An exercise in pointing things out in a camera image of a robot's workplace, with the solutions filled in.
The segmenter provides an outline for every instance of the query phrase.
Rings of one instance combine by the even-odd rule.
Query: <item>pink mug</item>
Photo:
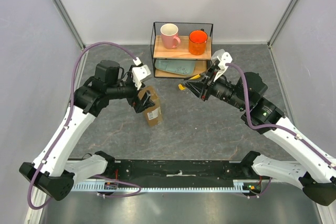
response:
[[[161,26],[161,39],[165,48],[173,49],[180,45],[181,40],[179,38],[178,27],[174,24],[164,24]]]

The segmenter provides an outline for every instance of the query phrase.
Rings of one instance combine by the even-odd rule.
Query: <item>wooden board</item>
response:
[[[175,49],[166,49],[163,46],[160,35],[156,36],[154,54],[155,59],[180,59],[180,60],[210,60],[211,59],[211,37],[206,42],[206,49],[202,55],[189,53],[189,36],[179,36],[181,44]]]
[[[195,64],[195,69],[191,76],[195,76],[196,74],[202,73],[204,71],[206,71],[206,61],[198,60]],[[155,77],[186,78],[188,76],[184,76],[183,74],[178,74],[178,73],[169,73],[169,72],[156,69]]]

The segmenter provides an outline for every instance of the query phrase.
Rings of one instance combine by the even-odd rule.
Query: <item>white wall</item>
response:
[[[149,44],[154,21],[214,23],[214,43],[266,42],[289,1],[62,0],[86,44]]]
[[[274,44],[296,125],[336,156],[336,2],[300,0]]]
[[[80,49],[51,0],[0,5],[0,223],[23,223],[28,181],[18,170],[59,125]]]

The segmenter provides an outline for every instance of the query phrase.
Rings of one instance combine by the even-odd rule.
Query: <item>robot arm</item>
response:
[[[19,171],[27,180],[32,180],[42,163],[43,166],[34,185],[56,200],[62,200],[68,195],[73,185],[94,175],[102,174],[109,166],[113,166],[114,158],[102,151],[80,162],[73,164],[66,164],[66,162],[84,131],[110,100],[127,99],[128,104],[134,108],[136,113],[154,106],[149,92],[146,92],[142,99],[138,97],[140,89],[144,87],[142,82],[150,75],[150,70],[138,58],[134,60],[134,63],[135,65],[132,65],[126,73],[126,81],[123,81],[123,71],[119,78],[122,68],[117,62],[103,60],[96,66],[94,76],[75,91],[74,110],[70,123],[65,126],[70,113],[69,107],[45,149],[34,159],[33,163],[21,165]],[[64,129],[61,138],[44,160],[46,152]]]
[[[310,199],[321,205],[331,204],[336,199],[335,158],[313,144],[279,108],[263,97],[268,87],[259,74],[241,73],[247,84],[249,106],[246,108],[242,78],[234,85],[223,75],[228,66],[233,66],[230,64],[230,54],[223,49],[219,50],[212,56],[212,61],[212,66],[200,78],[186,80],[182,85],[203,101],[213,95],[240,111],[246,110],[241,117],[245,124],[276,142],[300,165],[277,161],[257,152],[247,154],[241,163],[258,175],[299,187]]]

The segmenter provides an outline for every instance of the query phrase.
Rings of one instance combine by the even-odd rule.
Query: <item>cardboard box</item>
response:
[[[161,113],[160,99],[152,86],[148,86],[140,90],[139,98],[141,99],[147,90],[151,93],[151,100],[155,103],[155,105],[146,109],[142,113],[145,116],[148,125],[152,127],[161,123],[163,121],[163,118]]]

